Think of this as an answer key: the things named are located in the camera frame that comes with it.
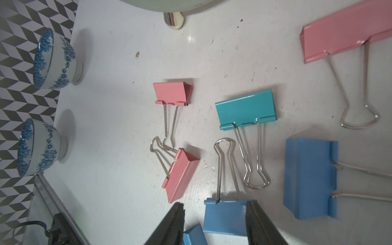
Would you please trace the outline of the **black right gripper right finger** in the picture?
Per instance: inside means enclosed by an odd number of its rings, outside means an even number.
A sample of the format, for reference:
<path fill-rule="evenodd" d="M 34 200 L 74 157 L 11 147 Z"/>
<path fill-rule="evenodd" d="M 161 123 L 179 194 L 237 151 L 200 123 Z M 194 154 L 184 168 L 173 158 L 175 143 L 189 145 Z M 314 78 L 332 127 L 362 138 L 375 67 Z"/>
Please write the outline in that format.
<path fill-rule="evenodd" d="M 288 245 L 255 200 L 246 203 L 246 229 L 249 245 Z"/>

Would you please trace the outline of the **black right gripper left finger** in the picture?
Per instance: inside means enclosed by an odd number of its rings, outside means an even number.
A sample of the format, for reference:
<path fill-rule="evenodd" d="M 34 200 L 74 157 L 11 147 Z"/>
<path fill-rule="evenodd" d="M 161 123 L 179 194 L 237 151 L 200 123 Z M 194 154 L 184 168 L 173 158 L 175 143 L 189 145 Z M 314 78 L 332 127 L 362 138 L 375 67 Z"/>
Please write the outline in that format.
<path fill-rule="evenodd" d="M 184 204 L 176 202 L 145 245 L 182 245 L 185 223 Z"/>

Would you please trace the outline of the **blue binder clip low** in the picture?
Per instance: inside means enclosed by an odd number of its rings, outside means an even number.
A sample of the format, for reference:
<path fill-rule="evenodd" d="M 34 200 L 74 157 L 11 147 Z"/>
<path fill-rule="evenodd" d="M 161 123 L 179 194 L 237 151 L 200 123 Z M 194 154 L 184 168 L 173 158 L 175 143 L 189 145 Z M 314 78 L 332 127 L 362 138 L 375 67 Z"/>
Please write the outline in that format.
<path fill-rule="evenodd" d="M 226 154 L 224 154 L 223 150 L 219 146 L 219 144 L 224 141 L 229 143 L 229 148 Z M 235 145 L 235 140 L 228 137 L 219 139 L 214 144 L 214 150 L 218 155 L 217 192 L 215 198 L 208 198 L 204 201 L 206 209 L 203 232 L 205 233 L 247 236 L 246 206 L 250 200 L 243 199 L 239 191 L 238 181 L 234 170 L 233 152 Z M 225 155 L 227 155 L 227 159 L 229 161 L 231 176 L 236 189 L 236 200 L 222 200 L 220 198 Z"/>

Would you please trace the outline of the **teal binder clip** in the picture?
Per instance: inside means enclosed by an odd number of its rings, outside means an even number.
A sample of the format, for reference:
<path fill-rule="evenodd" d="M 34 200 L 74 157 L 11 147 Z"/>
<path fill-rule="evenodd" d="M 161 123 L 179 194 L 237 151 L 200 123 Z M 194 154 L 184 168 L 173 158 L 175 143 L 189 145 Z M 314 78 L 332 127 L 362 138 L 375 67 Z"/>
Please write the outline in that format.
<path fill-rule="evenodd" d="M 263 125 L 265 123 L 277 120 L 275 102 L 271 89 L 233 98 L 215 103 L 218 119 L 220 122 L 220 130 L 233 130 L 238 140 L 239 149 L 243 157 L 246 173 L 243 183 L 250 189 L 261 189 L 268 187 L 271 178 L 263 166 Z M 258 126 L 258 142 L 256 171 L 263 180 L 261 186 L 255 186 L 250 183 L 252 174 L 251 161 L 247 153 L 245 143 L 240 133 L 240 128 L 257 125 Z"/>

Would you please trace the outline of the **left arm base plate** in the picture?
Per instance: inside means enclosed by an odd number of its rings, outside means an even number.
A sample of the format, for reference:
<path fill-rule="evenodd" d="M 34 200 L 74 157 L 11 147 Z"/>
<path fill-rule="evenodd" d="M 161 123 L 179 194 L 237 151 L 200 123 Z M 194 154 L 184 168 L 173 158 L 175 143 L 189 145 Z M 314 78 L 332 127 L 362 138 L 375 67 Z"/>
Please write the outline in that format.
<path fill-rule="evenodd" d="M 49 231 L 49 245 L 82 245 L 63 213 L 54 215 Z"/>

